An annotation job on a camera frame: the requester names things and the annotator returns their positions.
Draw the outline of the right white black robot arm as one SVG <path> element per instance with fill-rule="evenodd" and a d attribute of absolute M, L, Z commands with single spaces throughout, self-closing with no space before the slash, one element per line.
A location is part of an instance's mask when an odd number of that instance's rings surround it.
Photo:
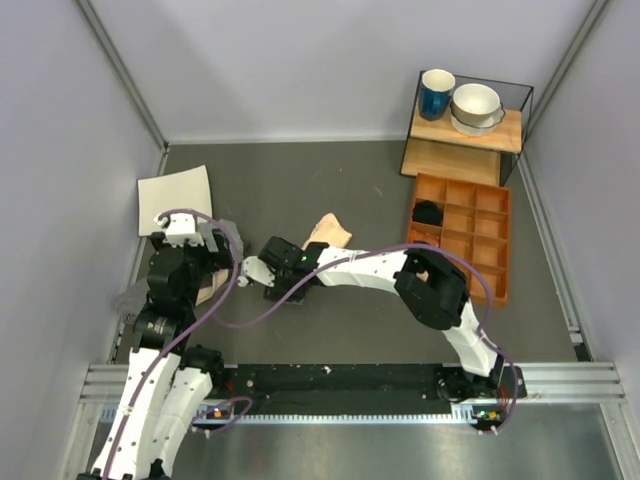
<path fill-rule="evenodd" d="M 349 250 L 326 242 L 298 247 L 272 237 L 242 273 L 265 287 L 278 304 L 301 303 L 313 285 L 360 287 L 398 296 L 420 324 L 443 333 L 460 366 L 447 367 L 440 384 L 455 400 L 487 396 L 503 383 L 505 356 L 491 342 L 474 311 L 460 260 L 425 243 L 378 251 Z"/>

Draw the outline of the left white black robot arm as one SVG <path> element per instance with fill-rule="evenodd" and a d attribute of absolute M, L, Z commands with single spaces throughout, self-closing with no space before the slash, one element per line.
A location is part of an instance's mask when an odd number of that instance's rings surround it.
<path fill-rule="evenodd" d="M 187 341 L 204 280 L 236 275 L 244 245 L 235 224 L 170 225 L 151 242 L 119 409 L 85 479 L 170 478 L 197 408 L 226 387 L 221 353 Z"/>

